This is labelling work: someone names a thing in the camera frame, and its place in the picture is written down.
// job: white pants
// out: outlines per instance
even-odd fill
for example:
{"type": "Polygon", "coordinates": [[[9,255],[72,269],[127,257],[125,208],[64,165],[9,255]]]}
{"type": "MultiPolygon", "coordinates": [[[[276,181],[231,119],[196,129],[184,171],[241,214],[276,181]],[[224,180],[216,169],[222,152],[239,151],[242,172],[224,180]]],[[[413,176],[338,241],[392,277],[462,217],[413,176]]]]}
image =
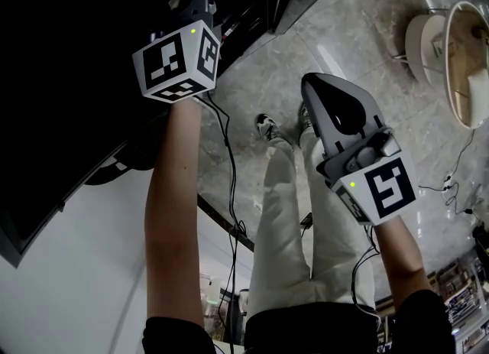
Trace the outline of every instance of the white pants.
{"type": "MultiPolygon", "coordinates": [[[[300,237],[293,149],[281,138],[271,144],[275,152],[264,180],[248,318],[264,310],[314,302],[353,304],[351,272],[368,249],[368,241],[363,228],[316,170],[324,151],[321,140],[312,128],[300,138],[313,209],[312,274],[300,237]]],[[[358,269],[355,290],[359,304],[374,308],[374,276],[369,261],[358,269]]]]}

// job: gray tile floor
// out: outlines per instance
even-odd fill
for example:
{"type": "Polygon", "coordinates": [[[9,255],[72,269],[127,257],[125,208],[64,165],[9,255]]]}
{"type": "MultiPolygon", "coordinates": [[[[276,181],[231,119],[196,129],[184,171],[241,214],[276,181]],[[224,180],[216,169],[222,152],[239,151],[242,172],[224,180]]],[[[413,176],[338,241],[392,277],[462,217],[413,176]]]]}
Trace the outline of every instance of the gray tile floor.
{"type": "MultiPolygon", "coordinates": [[[[299,136],[301,77],[330,72],[333,59],[348,80],[377,100],[387,124],[410,150],[421,184],[440,187],[453,170],[470,132],[458,126],[443,94],[418,83],[409,67],[390,58],[404,50],[410,19],[428,7],[447,8],[460,0],[318,0],[282,36],[265,34],[219,79],[216,102],[232,117],[229,135],[238,168],[235,210],[254,239],[261,215],[267,145],[254,127],[255,116],[271,115],[291,141],[299,136]]],[[[489,0],[466,0],[489,16],[489,0]]],[[[202,123],[199,192],[227,216],[229,164],[215,119],[202,123]]],[[[301,218],[310,211],[309,189],[296,148],[297,190],[301,218]]],[[[458,209],[476,192],[488,203],[489,122],[475,132],[455,179],[460,183],[458,209]]],[[[419,203],[405,216],[417,238],[426,269],[434,271],[469,250],[475,219],[454,214],[442,195],[421,190],[419,203]]],[[[312,259],[313,231],[304,235],[306,259],[312,259]]],[[[376,298],[389,294],[380,258],[374,262],[376,298]]]]}

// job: forearm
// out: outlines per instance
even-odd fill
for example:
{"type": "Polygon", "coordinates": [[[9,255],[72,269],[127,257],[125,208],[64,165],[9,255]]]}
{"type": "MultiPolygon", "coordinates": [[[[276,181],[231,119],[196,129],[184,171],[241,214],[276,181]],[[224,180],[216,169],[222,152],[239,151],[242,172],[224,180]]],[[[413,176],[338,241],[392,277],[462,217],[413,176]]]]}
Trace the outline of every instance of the forearm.
{"type": "Polygon", "coordinates": [[[415,291],[431,289],[419,247],[399,216],[375,226],[375,234],[397,309],[415,291]]]}
{"type": "Polygon", "coordinates": [[[147,195],[147,316],[203,325],[199,296],[197,171],[201,107],[171,109],[147,195]]]}
{"type": "Polygon", "coordinates": [[[201,107],[174,104],[146,202],[146,241],[188,242],[196,233],[201,107]]]}

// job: black cable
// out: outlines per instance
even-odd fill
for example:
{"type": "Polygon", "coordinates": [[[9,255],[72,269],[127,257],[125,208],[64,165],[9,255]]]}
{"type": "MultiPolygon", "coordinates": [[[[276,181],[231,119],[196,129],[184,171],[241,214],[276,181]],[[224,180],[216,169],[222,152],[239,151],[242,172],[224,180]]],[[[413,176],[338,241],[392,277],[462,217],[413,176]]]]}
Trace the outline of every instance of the black cable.
{"type": "Polygon", "coordinates": [[[443,191],[446,191],[446,190],[439,190],[437,188],[431,188],[431,187],[426,187],[426,186],[418,186],[419,188],[426,188],[427,190],[433,190],[433,191],[437,191],[437,192],[443,192],[443,191]]]}
{"type": "MultiPolygon", "coordinates": [[[[453,170],[453,172],[452,172],[451,175],[447,176],[447,178],[445,179],[445,182],[447,182],[450,179],[452,179],[453,176],[455,175],[455,172],[458,169],[458,164],[460,163],[461,155],[464,153],[464,151],[470,146],[470,144],[474,140],[474,135],[475,135],[475,129],[472,131],[471,137],[470,137],[470,140],[468,141],[468,143],[464,146],[464,148],[458,154],[457,162],[455,163],[455,169],[453,170]]],[[[449,197],[448,199],[445,199],[445,206],[450,206],[450,205],[452,205],[452,203],[454,203],[454,211],[455,211],[455,215],[457,216],[458,214],[467,213],[467,210],[468,210],[468,209],[463,209],[461,211],[457,211],[457,195],[458,195],[458,190],[460,189],[460,184],[458,183],[458,181],[455,181],[453,184],[451,184],[449,186],[446,186],[446,187],[443,187],[442,189],[428,187],[428,186],[421,186],[421,185],[419,185],[418,187],[419,188],[424,188],[426,190],[433,190],[433,191],[436,191],[436,192],[443,193],[445,191],[448,191],[448,190],[452,189],[455,186],[457,186],[457,189],[455,190],[455,193],[451,197],[449,197]]]]}
{"type": "MultiPolygon", "coordinates": [[[[236,163],[235,163],[234,155],[232,153],[231,144],[229,143],[229,138],[228,138],[228,129],[229,129],[229,122],[231,120],[231,117],[225,111],[223,111],[217,104],[215,104],[215,102],[212,100],[209,92],[207,92],[207,98],[209,99],[210,104],[205,102],[203,99],[201,99],[199,97],[196,97],[196,98],[200,102],[202,102],[204,106],[209,107],[211,110],[213,110],[215,112],[216,118],[218,119],[218,122],[219,122],[219,127],[221,129],[221,132],[222,132],[222,135],[224,138],[225,146],[228,149],[229,161],[231,163],[231,171],[232,172],[231,172],[231,183],[230,183],[230,187],[229,187],[229,214],[231,215],[231,217],[234,221],[234,225],[233,225],[233,229],[231,229],[228,232],[229,243],[231,245],[231,250],[232,250],[232,266],[231,266],[231,270],[229,272],[228,283],[226,284],[225,293],[228,292],[229,282],[231,282],[232,283],[231,300],[229,302],[228,311],[229,311],[229,319],[232,323],[232,320],[233,320],[233,301],[235,298],[235,288],[236,288],[236,253],[238,250],[238,236],[240,234],[242,234],[244,237],[246,237],[247,233],[246,233],[245,223],[242,220],[239,221],[238,218],[236,217],[236,213],[235,213],[235,191],[236,191],[236,180],[237,180],[236,163]],[[225,125],[222,124],[220,112],[226,117],[225,125]],[[235,245],[234,246],[232,244],[232,234],[235,237],[235,245]]],[[[222,296],[221,302],[219,303],[219,306],[218,306],[219,319],[221,319],[222,325],[224,326],[225,331],[227,332],[227,334],[229,336],[229,341],[230,341],[229,348],[231,350],[231,353],[234,354],[232,329],[229,328],[228,326],[226,326],[226,323],[222,319],[222,316],[221,316],[221,306],[222,306],[223,300],[224,300],[224,295],[222,296]]]]}
{"type": "Polygon", "coordinates": [[[472,215],[477,219],[477,221],[479,221],[480,223],[482,223],[482,219],[480,219],[477,214],[475,214],[474,212],[472,212],[472,215]]]}
{"type": "Polygon", "coordinates": [[[369,315],[377,318],[377,330],[378,330],[379,329],[379,326],[381,325],[381,318],[377,315],[377,313],[367,312],[366,310],[363,310],[360,307],[360,305],[358,304],[358,301],[357,301],[357,294],[356,294],[356,289],[355,289],[355,283],[356,283],[356,277],[357,277],[357,271],[358,271],[358,269],[367,260],[369,260],[369,259],[373,258],[374,256],[377,256],[377,255],[380,254],[380,252],[377,249],[377,245],[375,244],[375,241],[374,241],[374,235],[373,235],[374,227],[371,226],[370,227],[370,232],[369,232],[367,226],[364,226],[364,231],[365,231],[365,234],[367,235],[368,241],[370,242],[371,246],[360,257],[360,259],[357,261],[357,264],[353,267],[353,271],[351,272],[351,299],[353,300],[353,304],[359,310],[361,310],[362,312],[364,312],[366,314],[369,314],[369,315]],[[372,252],[372,251],[374,251],[374,253],[372,255],[369,255],[368,257],[366,257],[369,254],[369,252],[372,252]]]}
{"type": "Polygon", "coordinates": [[[457,169],[458,169],[458,163],[460,162],[460,157],[463,154],[463,152],[465,151],[465,149],[468,148],[470,146],[470,144],[472,143],[472,141],[474,140],[474,135],[475,135],[475,128],[472,131],[471,140],[465,145],[465,147],[461,150],[460,154],[458,155],[457,164],[455,165],[455,169],[453,170],[453,173],[450,176],[448,176],[445,181],[450,180],[453,177],[453,175],[455,174],[455,172],[457,171],[457,169]]]}
{"type": "Polygon", "coordinates": [[[217,347],[217,349],[218,349],[220,352],[222,352],[222,354],[224,354],[224,352],[222,351],[222,349],[221,349],[219,346],[217,346],[215,343],[214,343],[214,346],[215,346],[215,347],[217,347]]]}

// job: shoe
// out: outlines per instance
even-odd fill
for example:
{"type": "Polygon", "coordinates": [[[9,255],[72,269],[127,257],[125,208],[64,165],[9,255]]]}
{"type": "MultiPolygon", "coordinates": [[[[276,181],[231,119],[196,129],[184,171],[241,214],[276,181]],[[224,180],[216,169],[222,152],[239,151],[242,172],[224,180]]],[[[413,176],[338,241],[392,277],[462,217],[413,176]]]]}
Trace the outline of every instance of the shoe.
{"type": "Polygon", "coordinates": [[[306,104],[304,104],[304,103],[303,103],[303,106],[300,107],[300,125],[303,128],[301,134],[306,129],[313,126],[313,123],[311,122],[311,117],[309,116],[309,113],[307,112],[306,104]]]}
{"type": "Polygon", "coordinates": [[[267,142],[275,138],[286,140],[282,136],[277,123],[269,115],[265,115],[264,113],[261,113],[257,117],[257,130],[258,134],[267,142]]]}

